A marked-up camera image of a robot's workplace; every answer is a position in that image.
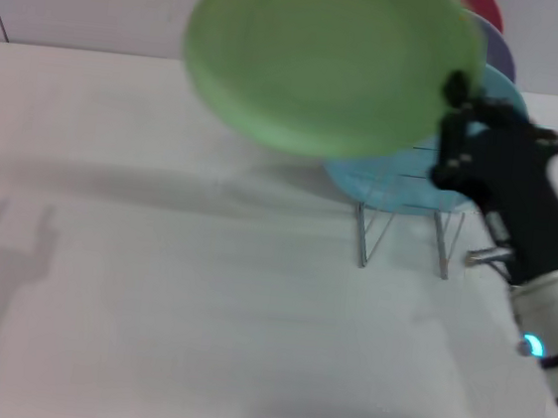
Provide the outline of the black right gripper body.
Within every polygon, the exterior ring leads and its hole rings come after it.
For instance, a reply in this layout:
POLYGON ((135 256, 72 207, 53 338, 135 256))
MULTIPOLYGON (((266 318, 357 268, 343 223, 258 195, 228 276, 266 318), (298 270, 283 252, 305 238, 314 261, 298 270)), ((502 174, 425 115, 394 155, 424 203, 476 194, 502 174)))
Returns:
POLYGON ((558 195, 548 177, 558 151, 520 131, 480 131, 465 139, 460 166, 435 186, 459 192, 483 214, 489 236, 510 253, 507 281, 524 284, 558 270, 558 195))

